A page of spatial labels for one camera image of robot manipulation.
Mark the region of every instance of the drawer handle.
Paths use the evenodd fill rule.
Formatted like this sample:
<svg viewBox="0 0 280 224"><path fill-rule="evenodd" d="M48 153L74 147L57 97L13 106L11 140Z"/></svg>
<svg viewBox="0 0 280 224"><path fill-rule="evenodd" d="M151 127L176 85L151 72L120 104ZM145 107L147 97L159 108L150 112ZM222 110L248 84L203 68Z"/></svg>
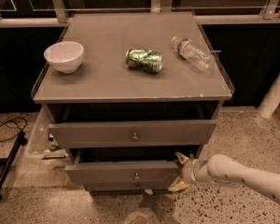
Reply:
<svg viewBox="0 0 280 224"><path fill-rule="evenodd" d="M133 140L134 142L137 142L137 141L139 140L139 137L137 136L137 133L133 133L132 140Z"/></svg>
<svg viewBox="0 0 280 224"><path fill-rule="evenodd" d="M138 174L138 173L135 173L135 174L134 174L134 178L133 178L133 179L135 179L135 180L139 180L139 179L140 179L139 174Z"/></svg>

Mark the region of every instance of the clear plastic bottle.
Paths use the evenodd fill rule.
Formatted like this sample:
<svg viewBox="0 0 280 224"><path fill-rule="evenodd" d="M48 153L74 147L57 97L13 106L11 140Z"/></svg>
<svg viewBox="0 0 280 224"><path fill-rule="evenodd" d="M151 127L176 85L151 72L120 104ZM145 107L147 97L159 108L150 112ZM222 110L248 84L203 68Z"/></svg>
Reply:
<svg viewBox="0 0 280 224"><path fill-rule="evenodd" d="M195 65L200 71L205 72L212 63L216 63L214 55L195 42L182 37L173 37L174 50L184 59Z"/></svg>

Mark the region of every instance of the black metal pole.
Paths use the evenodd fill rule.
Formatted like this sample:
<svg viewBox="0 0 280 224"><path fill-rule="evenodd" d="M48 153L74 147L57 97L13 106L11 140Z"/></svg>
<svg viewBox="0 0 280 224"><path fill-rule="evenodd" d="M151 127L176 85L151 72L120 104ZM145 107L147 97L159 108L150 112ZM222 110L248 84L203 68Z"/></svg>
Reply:
<svg viewBox="0 0 280 224"><path fill-rule="evenodd" d="M20 145L24 145L27 142L26 139L24 138L24 136L25 136L25 132L20 131L18 134L18 137L13 145L13 148L11 149L11 151L8 155L7 162L5 163L3 169L0 173L0 189L2 188L2 185L3 185L4 181L6 180L9 168L17 155Z"/></svg>

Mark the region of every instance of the open drawer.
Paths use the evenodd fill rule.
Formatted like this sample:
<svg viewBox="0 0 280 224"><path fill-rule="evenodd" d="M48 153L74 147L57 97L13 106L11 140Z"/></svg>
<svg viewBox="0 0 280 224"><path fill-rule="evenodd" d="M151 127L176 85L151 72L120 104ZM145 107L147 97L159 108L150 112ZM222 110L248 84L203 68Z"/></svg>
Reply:
<svg viewBox="0 0 280 224"><path fill-rule="evenodd" d="M67 166L65 171L73 182L90 191L164 190L180 173L176 161L94 161L86 156L83 149L79 149L74 165Z"/></svg>
<svg viewBox="0 0 280 224"><path fill-rule="evenodd" d="M61 147L139 147L206 144L216 127L209 120L65 122L50 124Z"/></svg>

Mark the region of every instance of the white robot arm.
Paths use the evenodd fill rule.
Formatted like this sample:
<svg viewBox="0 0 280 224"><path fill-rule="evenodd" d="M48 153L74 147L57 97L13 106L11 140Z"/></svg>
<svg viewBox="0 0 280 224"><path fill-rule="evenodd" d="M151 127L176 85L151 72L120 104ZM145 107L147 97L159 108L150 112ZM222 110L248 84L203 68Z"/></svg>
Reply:
<svg viewBox="0 0 280 224"><path fill-rule="evenodd" d="M189 183L212 183L228 187L242 185L280 204L280 175L249 168L225 156L214 155L208 161L190 159L176 153L183 164L182 176L169 187L170 191L187 188Z"/></svg>

